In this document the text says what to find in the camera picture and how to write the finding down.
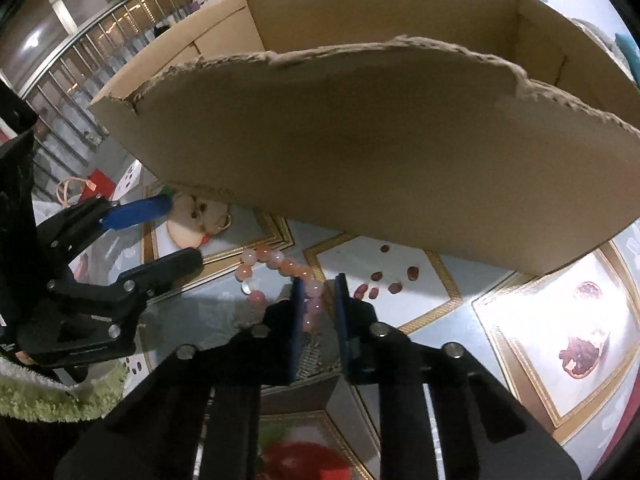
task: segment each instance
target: cardboard box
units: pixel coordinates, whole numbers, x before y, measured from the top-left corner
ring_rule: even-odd
[[[185,192],[531,274],[640,217],[638,88],[537,0],[220,0],[91,110]]]

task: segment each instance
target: green fuzzy fabric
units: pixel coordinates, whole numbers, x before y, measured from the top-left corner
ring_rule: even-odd
[[[77,422],[104,417],[122,399],[127,367],[118,363],[76,394],[0,376],[0,415],[28,422]]]

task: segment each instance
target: teal pillow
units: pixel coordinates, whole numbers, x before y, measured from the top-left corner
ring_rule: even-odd
[[[631,73],[636,80],[636,84],[640,84],[640,56],[638,56],[638,46],[636,42],[628,34],[616,34],[616,45],[622,54],[625,55]]]

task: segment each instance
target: metal railing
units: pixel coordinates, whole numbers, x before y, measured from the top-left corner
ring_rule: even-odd
[[[193,12],[192,0],[118,0],[67,38],[18,95],[40,120],[34,129],[34,194],[55,201],[58,182],[86,177],[108,132],[88,105],[125,63],[155,38],[156,27]]]

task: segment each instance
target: bright light spot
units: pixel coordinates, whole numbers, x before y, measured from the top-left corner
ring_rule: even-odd
[[[38,46],[38,37],[40,36],[40,31],[37,30],[36,32],[34,32],[33,34],[31,34],[28,38],[27,41],[25,41],[24,43],[24,47],[25,49],[27,48],[36,48]]]

